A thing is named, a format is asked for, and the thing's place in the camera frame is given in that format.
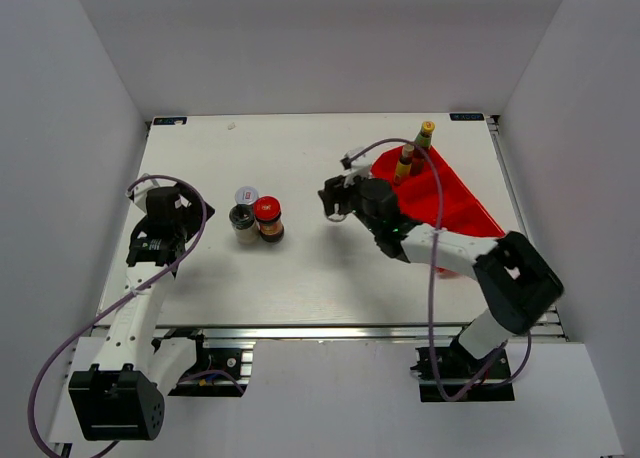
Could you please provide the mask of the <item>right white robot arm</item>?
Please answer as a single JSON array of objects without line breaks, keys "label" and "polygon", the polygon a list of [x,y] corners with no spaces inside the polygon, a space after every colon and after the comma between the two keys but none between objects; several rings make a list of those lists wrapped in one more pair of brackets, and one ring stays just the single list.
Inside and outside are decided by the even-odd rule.
[{"label": "right white robot arm", "polygon": [[560,278],[519,232],[482,238],[438,230],[403,214],[391,185],[378,178],[339,175],[318,195],[326,217],[355,216],[386,256],[435,264],[479,284],[487,309],[450,345],[452,366],[463,376],[477,375],[494,349],[529,332],[564,293]]}]

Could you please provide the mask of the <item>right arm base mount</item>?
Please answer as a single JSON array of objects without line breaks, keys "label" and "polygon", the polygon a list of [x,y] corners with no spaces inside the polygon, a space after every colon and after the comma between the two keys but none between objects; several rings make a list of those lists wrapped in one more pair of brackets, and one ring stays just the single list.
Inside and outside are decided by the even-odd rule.
[{"label": "right arm base mount", "polygon": [[[421,403],[445,403],[432,370],[429,347],[418,347],[416,363],[410,368],[410,374],[419,383]],[[457,357],[449,347],[436,347],[436,364],[441,378],[441,386],[447,395],[458,393],[469,381],[472,386],[458,400],[458,403],[514,402],[515,392],[511,383],[503,384],[511,378],[512,370],[505,350],[502,350],[492,366],[477,378],[481,364],[469,365]]]}]

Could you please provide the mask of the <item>red lid chili jar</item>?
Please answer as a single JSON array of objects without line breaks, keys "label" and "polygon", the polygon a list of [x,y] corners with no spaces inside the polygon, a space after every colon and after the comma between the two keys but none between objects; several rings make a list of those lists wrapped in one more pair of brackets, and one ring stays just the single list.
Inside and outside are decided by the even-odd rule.
[{"label": "red lid chili jar", "polygon": [[268,243],[277,243],[284,237],[281,204],[273,196],[263,196],[253,204],[253,212],[261,237]]}]

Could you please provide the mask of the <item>brown cap yellow label bottle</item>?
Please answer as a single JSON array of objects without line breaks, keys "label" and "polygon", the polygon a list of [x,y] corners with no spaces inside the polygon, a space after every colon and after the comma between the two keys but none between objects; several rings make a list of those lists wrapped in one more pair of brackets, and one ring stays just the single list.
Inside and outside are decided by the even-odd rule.
[{"label": "brown cap yellow label bottle", "polygon": [[413,163],[414,146],[412,144],[405,144],[400,156],[396,162],[393,184],[400,186],[410,175],[410,171]]}]

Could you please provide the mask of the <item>yellow cap chili sauce bottle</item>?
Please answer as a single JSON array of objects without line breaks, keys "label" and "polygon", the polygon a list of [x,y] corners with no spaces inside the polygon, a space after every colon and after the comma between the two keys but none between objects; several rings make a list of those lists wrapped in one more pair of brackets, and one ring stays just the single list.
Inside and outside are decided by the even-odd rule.
[{"label": "yellow cap chili sauce bottle", "polygon": [[436,125],[433,121],[424,121],[421,124],[421,128],[414,140],[414,152],[410,170],[411,176],[417,176],[422,173],[425,165],[423,152],[427,153],[429,151],[435,129]]}]

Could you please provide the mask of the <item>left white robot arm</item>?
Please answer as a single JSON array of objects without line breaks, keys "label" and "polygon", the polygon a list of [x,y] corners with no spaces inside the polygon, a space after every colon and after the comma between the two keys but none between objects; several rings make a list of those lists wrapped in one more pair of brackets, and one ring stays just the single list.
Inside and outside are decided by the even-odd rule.
[{"label": "left white robot arm", "polygon": [[126,255],[124,300],[97,355],[72,373],[68,392],[88,441],[151,441],[165,399],[184,372],[205,374],[211,352],[188,338],[156,341],[162,305],[178,267],[194,251],[214,209],[191,185],[163,175],[138,179],[127,192],[142,211]]}]

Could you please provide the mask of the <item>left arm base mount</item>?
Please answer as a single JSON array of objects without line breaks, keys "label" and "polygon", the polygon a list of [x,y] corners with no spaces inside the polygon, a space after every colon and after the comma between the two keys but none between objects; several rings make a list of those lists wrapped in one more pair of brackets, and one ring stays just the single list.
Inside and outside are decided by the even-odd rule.
[{"label": "left arm base mount", "polygon": [[250,350],[244,345],[224,344],[201,329],[170,329],[151,343],[157,353],[173,338],[186,338],[196,350],[196,361],[169,392],[174,397],[241,397],[250,377]]}]

